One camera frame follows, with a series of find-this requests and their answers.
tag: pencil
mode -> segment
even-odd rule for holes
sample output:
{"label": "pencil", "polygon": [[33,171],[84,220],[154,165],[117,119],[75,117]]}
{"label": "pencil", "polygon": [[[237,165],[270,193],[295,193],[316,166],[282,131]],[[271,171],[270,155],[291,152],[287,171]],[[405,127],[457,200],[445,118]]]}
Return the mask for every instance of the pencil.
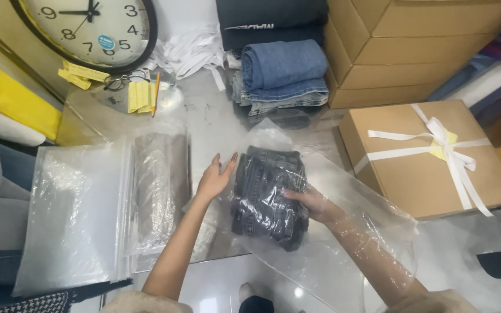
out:
{"label": "pencil", "polygon": [[156,77],[156,99],[154,99],[154,106],[152,107],[152,118],[156,115],[156,107],[157,107],[157,91],[160,89],[160,73],[157,74]]}

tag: printed logo on sweatshirt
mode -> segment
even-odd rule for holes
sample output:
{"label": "printed logo on sweatshirt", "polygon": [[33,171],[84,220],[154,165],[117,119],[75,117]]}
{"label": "printed logo on sweatshirt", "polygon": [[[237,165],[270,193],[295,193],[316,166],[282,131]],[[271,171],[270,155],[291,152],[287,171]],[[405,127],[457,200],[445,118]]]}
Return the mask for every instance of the printed logo on sweatshirt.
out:
{"label": "printed logo on sweatshirt", "polygon": [[262,24],[262,25],[243,25],[243,26],[233,26],[226,28],[227,30],[265,30],[273,29],[274,24]]}

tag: houndstooth fabric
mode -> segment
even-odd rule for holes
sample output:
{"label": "houndstooth fabric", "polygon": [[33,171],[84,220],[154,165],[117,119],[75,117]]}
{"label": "houndstooth fabric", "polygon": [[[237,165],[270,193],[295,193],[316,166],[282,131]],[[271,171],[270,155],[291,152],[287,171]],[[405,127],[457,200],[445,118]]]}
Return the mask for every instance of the houndstooth fabric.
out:
{"label": "houndstooth fabric", "polygon": [[72,299],[67,292],[42,296],[0,309],[0,313],[69,313]]}

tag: wall clock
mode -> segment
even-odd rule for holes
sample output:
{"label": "wall clock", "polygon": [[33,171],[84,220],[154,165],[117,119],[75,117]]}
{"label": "wall clock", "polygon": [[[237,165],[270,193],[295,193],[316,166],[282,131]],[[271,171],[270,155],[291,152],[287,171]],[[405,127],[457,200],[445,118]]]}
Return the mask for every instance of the wall clock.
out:
{"label": "wall clock", "polygon": [[157,40],[152,0],[10,0],[26,26],[73,63],[106,73],[134,70]]}

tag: cardboard box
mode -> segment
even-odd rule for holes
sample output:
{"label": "cardboard box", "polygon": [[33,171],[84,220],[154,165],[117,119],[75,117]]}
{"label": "cardboard box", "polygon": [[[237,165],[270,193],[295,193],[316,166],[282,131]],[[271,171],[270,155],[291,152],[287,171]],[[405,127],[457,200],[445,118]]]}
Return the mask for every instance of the cardboard box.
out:
{"label": "cardboard box", "polygon": [[339,89],[372,89],[442,82],[465,65],[465,60],[445,63],[354,65],[328,20],[325,29],[326,58]]}
{"label": "cardboard box", "polygon": [[[330,0],[334,4],[346,0]],[[373,37],[497,33],[501,0],[352,0]]]}
{"label": "cardboard box", "polygon": [[[486,138],[459,100],[419,106],[427,118],[437,117],[449,132],[456,134],[458,141]],[[429,132],[409,104],[350,110],[339,129],[354,167],[367,153],[430,146],[432,142],[427,137],[399,141],[368,136],[369,130],[413,135]],[[501,161],[494,148],[484,145],[455,150],[477,161],[477,169],[467,172],[484,204],[501,204]],[[357,179],[415,218],[464,212],[447,163],[431,153],[369,161]]]}
{"label": "cardboard box", "polygon": [[330,91],[328,104],[331,109],[424,101],[442,84],[442,82],[433,82],[414,86],[343,90],[338,88],[330,67],[324,75],[324,80]]}
{"label": "cardboard box", "polygon": [[[351,0],[331,0],[329,25],[337,30],[355,65],[466,62],[496,37],[492,33],[433,37],[375,37]],[[333,38],[326,35],[326,41]]]}

